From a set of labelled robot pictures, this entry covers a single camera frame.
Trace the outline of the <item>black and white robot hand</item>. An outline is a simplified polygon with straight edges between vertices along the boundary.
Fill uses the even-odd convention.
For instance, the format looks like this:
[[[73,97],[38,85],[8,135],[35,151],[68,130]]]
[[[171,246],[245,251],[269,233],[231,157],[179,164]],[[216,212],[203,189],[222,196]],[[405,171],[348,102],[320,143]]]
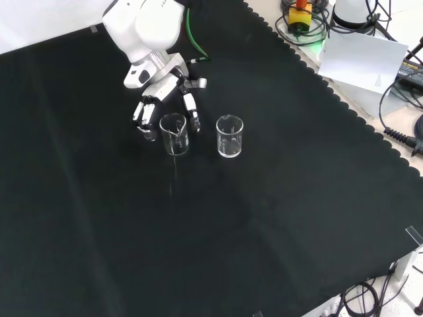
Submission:
[[[147,141],[157,139],[155,122],[159,108],[176,90],[182,96],[192,129],[195,132],[200,131],[201,123],[196,101],[190,91],[193,88],[206,88],[207,79],[203,77],[191,79],[188,66],[208,60],[206,57],[199,57],[185,61],[179,53],[153,51],[139,64],[130,67],[124,79],[125,87],[144,89],[132,121]]]

